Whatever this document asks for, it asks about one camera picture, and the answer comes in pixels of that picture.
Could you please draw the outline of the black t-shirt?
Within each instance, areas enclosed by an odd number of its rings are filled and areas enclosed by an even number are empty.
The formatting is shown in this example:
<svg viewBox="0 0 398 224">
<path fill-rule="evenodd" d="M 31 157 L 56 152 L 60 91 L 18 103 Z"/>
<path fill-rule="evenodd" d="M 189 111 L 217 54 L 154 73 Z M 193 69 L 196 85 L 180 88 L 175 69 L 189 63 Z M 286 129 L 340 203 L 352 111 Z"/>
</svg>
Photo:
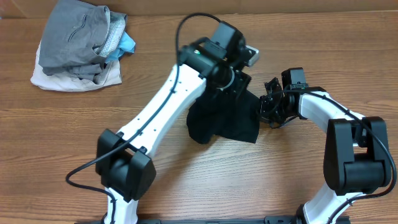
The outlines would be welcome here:
<svg viewBox="0 0 398 224">
<path fill-rule="evenodd" d="M 207 81 L 203 94 L 187 114 L 189 136 L 208 144 L 214 135 L 235 141 L 255 143 L 259 134 L 259 98 L 246 90 L 240 100 L 216 89 Z"/>
</svg>

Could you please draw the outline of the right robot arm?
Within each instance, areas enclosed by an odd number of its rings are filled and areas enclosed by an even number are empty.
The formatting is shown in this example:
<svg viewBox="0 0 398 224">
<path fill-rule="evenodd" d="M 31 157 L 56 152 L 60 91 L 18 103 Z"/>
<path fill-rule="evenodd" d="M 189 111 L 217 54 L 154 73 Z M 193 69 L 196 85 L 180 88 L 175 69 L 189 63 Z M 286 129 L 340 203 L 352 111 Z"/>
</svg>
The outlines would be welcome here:
<svg viewBox="0 0 398 224">
<path fill-rule="evenodd" d="M 319 86 L 310 87 L 302 68 L 290 68 L 264 84 L 260 120 L 272 129 L 295 118 L 326 133 L 323 175 L 317 194 L 292 216 L 266 217 L 265 223 L 349 223 L 343 212 L 355 201 L 390 193 L 397 182 L 385 121 L 350 111 Z"/>
</svg>

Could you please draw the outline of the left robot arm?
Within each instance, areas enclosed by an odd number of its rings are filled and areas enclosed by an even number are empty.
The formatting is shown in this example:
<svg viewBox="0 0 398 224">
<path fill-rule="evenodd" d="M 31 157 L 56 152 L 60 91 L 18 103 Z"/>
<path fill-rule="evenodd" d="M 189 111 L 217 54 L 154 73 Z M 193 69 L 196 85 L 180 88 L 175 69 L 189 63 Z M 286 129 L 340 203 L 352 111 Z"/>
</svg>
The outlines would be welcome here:
<svg viewBox="0 0 398 224">
<path fill-rule="evenodd" d="M 255 64 L 259 51 L 221 21 L 211 38 L 184 45 L 177 55 L 167 81 L 146 107 L 117 133 L 107 129 L 98 138 L 95 171 L 108 196 L 103 223 L 137 223 L 138 201 L 156 176 L 152 158 L 175 120 L 205 90 L 234 105 L 251 80 L 242 70 Z"/>
</svg>

